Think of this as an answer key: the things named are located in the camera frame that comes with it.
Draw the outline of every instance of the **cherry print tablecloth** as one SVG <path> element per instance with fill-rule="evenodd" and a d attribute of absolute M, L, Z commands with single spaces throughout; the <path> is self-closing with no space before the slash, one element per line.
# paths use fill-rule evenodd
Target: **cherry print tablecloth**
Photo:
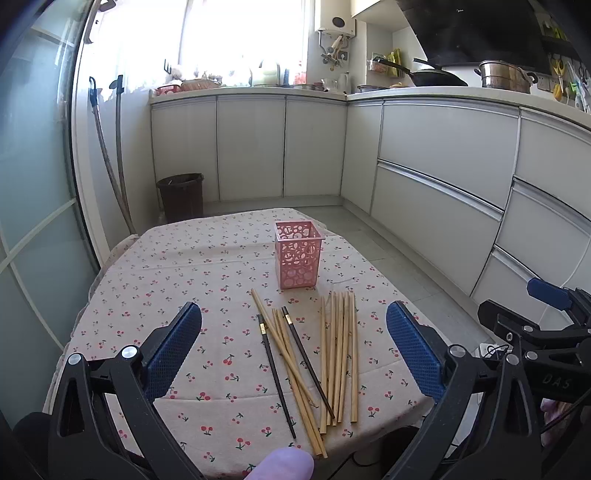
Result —
<path fill-rule="evenodd" d="M 348 384 L 343 423 L 330 427 L 325 437 L 329 456 L 352 452 L 414 423 L 431 406 L 386 330 L 387 305 L 407 299 L 342 237 L 317 223 L 326 240 L 316 288 L 279 290 L 274 222 L 291 219 L 308 217 L 292 209 L 271 209 L 149 230 L 107 270 L 66 349 L 66 357 L 73 352 L 87 359 L 113 356 L 125 345 L 141 345 L 186 301 L 197 303 L 203 313 L 201 334 L 168 395 L 155 406 L 180 446 L 209 477 L 241 478 L 281 446 L 311 452 L 287 373 L 271 341 L 297 440 L 285 424 L 251 288 L 269 308 L 288 306 L 318 374 L 319 297 L 330 290 L 356 293 L 359 421 L 349 423 Z M 411 303 L 408 308 L 419 322 L 431 325 Z M 300 368 L 313 390 L 303 362 Z M 137 451 L 114 397 L 109 403 L 124 443 Z M 319 421 L 319 408 L 315 416 Z"/>

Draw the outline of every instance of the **metal screw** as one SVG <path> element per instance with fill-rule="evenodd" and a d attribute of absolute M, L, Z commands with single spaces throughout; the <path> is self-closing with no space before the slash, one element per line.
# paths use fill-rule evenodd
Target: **metal screw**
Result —
<path fill-rule="evenodd" d="M 82 360 L 82 355 L 79 353 L 73 353 L 68 358 L 68 363 L 70 365 L 76 365 L 80 360 Z"/>
<path fill-rule="evenodd" d="M 457 358 L 462 358 L 464 355 L 466 355 L 465 348 L 460 345 L 452 345 L 449 349 L 449 352 Z"/>
<path fill-rule="evenodd" d="M 136 353 L 138 353 L 138 349 L 133 345 L 126 346 L 123 350 L 121 350 L 121 356 L 123 358 L 133 358 L 135 357 Z"/>
<path fill-rule="evenodd" d="M 513 355 L 512 353 L 510 353 L 505 358 L 511 365 L 519 365 L 519 358 L 517 357 L 517 355 Z"/>

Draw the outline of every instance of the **pink plastic basket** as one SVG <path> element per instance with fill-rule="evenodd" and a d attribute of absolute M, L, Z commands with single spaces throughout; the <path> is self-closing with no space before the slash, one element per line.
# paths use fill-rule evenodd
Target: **pink plastic basket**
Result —
<path fill-rule="evenodd" d="M 282 290 L 313 287 L 324 236 L 310 221 L 275 222 L 277 278 Z"/>

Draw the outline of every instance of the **glass sliding door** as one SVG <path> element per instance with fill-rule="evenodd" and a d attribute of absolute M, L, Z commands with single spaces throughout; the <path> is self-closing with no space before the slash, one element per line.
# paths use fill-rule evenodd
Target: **glass sliding door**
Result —
<path fill-rule="evenodd" d="M 70 158 L 74 64 L 92 0 L 55 0 L 0 72 L 0 409 L 41 410 L 98 272 Z"/>

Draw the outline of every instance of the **black wok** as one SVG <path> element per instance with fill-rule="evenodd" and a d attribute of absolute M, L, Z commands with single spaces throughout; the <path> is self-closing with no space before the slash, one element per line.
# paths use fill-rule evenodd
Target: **black wok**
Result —
<path fill-rule="evenodd" d="M 406 73 L 413 83 L 417 87 L 426 87 L 426 86 L 460 86 L 460 87 L 467 87 L 468 84 L 464 82 L 461 78 L 455 76 L 453 73 L 446 72 L 443 70 L 439 65 L 435 65 L 434 63 L 430 63 L 426 60 L 419 60 L 413 59 L 418 63 L 422 63 L 425 65 L 429 65 L 430 69 L 419 70 L 417 72 L 411 72 L 408 68 L 399 65 L 398 63 L 394 63 L 393 61 L 384 60 L 382 58 L 376 57 L 374 61 L 378 63 L 382 63 L 383 65 L 387 65 L 388 67 L 393 67 L 398 70 L 402 70 Z"/>

